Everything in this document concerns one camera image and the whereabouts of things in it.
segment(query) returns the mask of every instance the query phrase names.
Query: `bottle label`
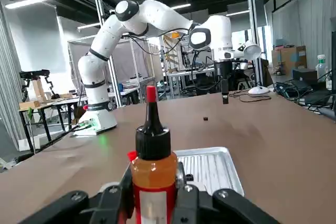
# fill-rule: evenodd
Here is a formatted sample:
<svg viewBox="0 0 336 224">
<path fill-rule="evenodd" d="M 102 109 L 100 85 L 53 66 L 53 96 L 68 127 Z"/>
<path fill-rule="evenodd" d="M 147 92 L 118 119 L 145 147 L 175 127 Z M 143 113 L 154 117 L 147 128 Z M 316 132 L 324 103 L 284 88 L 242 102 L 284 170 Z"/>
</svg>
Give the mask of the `bottle label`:
<svg viewBox="0 0 336 224">
<path fill-rule="evenodd" d="M 175 184 L 157 189 L 133 185 L 137 224 L 170 224 L 176 200 Z"/>
</svg>

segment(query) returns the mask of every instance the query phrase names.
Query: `water bottle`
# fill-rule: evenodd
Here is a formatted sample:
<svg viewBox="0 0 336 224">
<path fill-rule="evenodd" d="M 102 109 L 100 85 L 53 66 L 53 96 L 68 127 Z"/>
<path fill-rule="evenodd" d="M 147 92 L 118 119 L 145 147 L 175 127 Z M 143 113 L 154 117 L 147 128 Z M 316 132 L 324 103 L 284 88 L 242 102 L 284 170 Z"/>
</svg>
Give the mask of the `water bottle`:
<svg viewBox="0 0 336 224">
<path fill-rule="evenodd" d="M 325 63 L 325 55 L 317 56 L 319 63 L 316 65 L 317 78 L 319 82 L 324 82 L 327 78 L 326 73 L 328 72 L 327 64 Z"/>
</svg>

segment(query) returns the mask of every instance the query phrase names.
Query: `table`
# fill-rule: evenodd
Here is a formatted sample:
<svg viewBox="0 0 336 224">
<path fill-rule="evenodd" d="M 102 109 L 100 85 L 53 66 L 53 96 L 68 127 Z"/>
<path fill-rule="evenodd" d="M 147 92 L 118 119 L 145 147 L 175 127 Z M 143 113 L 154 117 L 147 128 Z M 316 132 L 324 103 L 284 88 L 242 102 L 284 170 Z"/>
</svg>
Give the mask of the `table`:
<svg viewBox="0 0 336 224">
<path fill-rule="evenodd" d="M 214 68 L 206 68 L 203 69 L 202 71 L 193 71 L 193 75 L 195 74 L 200 74 L 200 73 L 212 73 L 214 72 L 215 69 Z M 170 93 L 172 98 L 174 98 L 174 85 L 173 85 L 173 78 L 175 78 L 176 82 L 177 82 L 177 87 L 178 87 L 178 94 L 181 95 L 180 91 L 180 82 L 178 81 L 178 78 L 180 76 L 190 76 L 191 75 L 191 71 L 183 71 L 183 72 L 176 72 L 176 73 L 169 73 L 168 75 L 168 81 L 169 81 L 169 87 L 170 87 Z"/>
<path fill-rule="evenodd" d="M 52 106 L 54 106 L 54 102 L 43 104 L 43 105 L 41 105 L 39 107 L 36 107 L 36 108 L 32 109 L 33 112 L 34 112 L 34 110 L 37 110 L 39 112 L 39 114 L 41 115 L 43 126 L 44 126 L 44 129 L 46 131 L 47 138 L 48 138 L 48 142 L 51 141 L 51 136 L 50 136 L 50 132 L 49 132 L 48 124 L 47 124 L 47 119 L 46 119 L 46 114 L 45 114 L 44 110 L 48 109 L 48 108 L 51 108 Z M 62 115 L 61 115 L 60 107 L 56 106 L 56 108 L 57 108 L 59 120 L 61 122 L 62 130 L 65 131 L 65 127 L 64 127 L 64 123 L 63 123 L 63 118 L 62 118 Z M 28 110 L 29 109 L 20 109 L 19 110 L 19 114 L 20 114 L 22 125 L 23 125 L 23 129 L 24 129 L 25 134 L 26 134 L 26 138 L 27 138 L 27 142 L 28 142 L 28 145 L 29 145 L 29 149 L 30 149 L 31 152 L 33 152 L 34 151 L 34 147 L 33 147 L 33 144 L 31 142 L 29 131 L 28 131 L 28 127 L 27 127 L 29 124 L 26 123 L 25 116 L 24 116 L 24 113 L 27 112 Z"/>
<path fill-rule="evenodd" d="M 126 95 L 129 95 L 130 93 L 132 93 L 132 92 L 134 92 L 138 89 L 139 88 L 125 89 L 123 92 L 120 92 L 120 94 L 121 94 L 121 96 L 126 96 Z M 109 97 L 114 97 L 115 93 L 114 92 L 109 92 L 108 95 L 109 95 Z M 82 102 L 84 102 L 84 101 L 87 101 L 88 98 L 85 96 L 85 97 L 81 97 L 80 100 Z M 47 124 L 47 119 L 46 119 L 46 115 L 44 113 L 44 110 L 47 109 L 47 108 L 51 108 L 51 107 L 55 106 L 56 109 L 57 109 L 58 115 L 59 115 L 59 120 L 61 122 L 62 130 L 65 131 L 63 118 L 61 116 L 61 107 L 63 105 L 66 105 L 67 109 L 68 109 L 68 129 L 70 130 L 71 129 L 71 120 L 72 120 L 71 119 L 71 106 L 74 106 L 74 109 L 76 109 L 78 102 L 79 102 L 79 97 L 75 97 L 75 98 L 71 98 L 71 99 L 65 99 L 65 100 L 62 100 L 62 101 L 53 101 L 53 102 L 43 104 L 40 107 L 37 107 L 37 108 L 33 109 L 33 110 L 37 110 L 41 114 L 42 121 L 43 121 L 43 126 L 44 126 L 44 129 L 46 131 L 48 142 L 51 142 L 51 136 L 50 136 L 50 132 L 49 132 L 48 124 Z M 19 113 L 20 113 L 22 125 L 24 127 L 24 131 L 25 131 L 25 134 L 26 134 L 26 138 L 27 138 L 27 142 L 28 142 L 30 151 L 33 152 L 34 151 L 33 144 L 31 142 L 31 139 L 30 139 L 30 136 L 29 136 L 29 131 L 28 131 L 28 128 L 27 128 L 27 123 L 26 123 L 25 117 L 23 115 L 23 113 L 27 112 L 27 111 L 28 111 L 28 109 L 23 109 L 23 110 L 19 110 Z"/>
<path fill-rule="evenodd" d="M 255 103 L 230 98 L 223 105 L 216 93 L 158 106 L 162 124 L 171 129 L 173 150 L 227 147 L 245 196 L 281 223 L 334 223 L 336 125 L 270 96 Z M 68 191 L 93 196 L 102 184 L 119 181 L 129 163 L 127 152 L 135 149 L 135 129 L 144 123 L 145 104 L 113 114 L 115 129 L 66 136 L 0 174 L 0 223 L 16 223 Z"/>
</svg>

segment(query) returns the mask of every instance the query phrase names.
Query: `black nozzle cap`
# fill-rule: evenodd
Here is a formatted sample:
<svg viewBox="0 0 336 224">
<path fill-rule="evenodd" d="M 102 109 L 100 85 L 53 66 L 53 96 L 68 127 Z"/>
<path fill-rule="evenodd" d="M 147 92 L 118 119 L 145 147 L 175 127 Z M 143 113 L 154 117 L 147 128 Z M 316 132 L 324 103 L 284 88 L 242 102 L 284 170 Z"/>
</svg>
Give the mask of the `black nozzle cap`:
<svg viewBox="0 0 336 224">
<path fill-rule="evenodd" d="M 169 157 L 171 149 L 170 131 L 163 127 L 156 103 L 156 89 L 147 86 L 146 122 L 136 130 L 135 149 L 138 158 L 143 160 L 160 160 Z"/>
<path fill-rule="evenodd" d="M 162 133 L 150 135 L 144 133 L 144 126 L 137 128 L 135 149 L 138 158 L 143 160 L 161 160 L 171 155 L 170 130 L 162 128 Z"/>
</svg>

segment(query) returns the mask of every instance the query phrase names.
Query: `green light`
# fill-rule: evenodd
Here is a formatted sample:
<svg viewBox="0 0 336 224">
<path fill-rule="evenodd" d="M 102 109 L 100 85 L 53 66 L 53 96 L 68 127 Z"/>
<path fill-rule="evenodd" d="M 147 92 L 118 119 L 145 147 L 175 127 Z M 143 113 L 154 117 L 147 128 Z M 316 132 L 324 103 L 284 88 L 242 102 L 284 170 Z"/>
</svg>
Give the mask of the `green light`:
<svg viewBox="0 0 336 224">
<path fill-rule="evenodd" d="M 108 143 L 107 143 L 108 139 L 104 134 L 98 136 L 98 141 L 102 147 L 104 148 L 108 147 Z"/>
</svg>

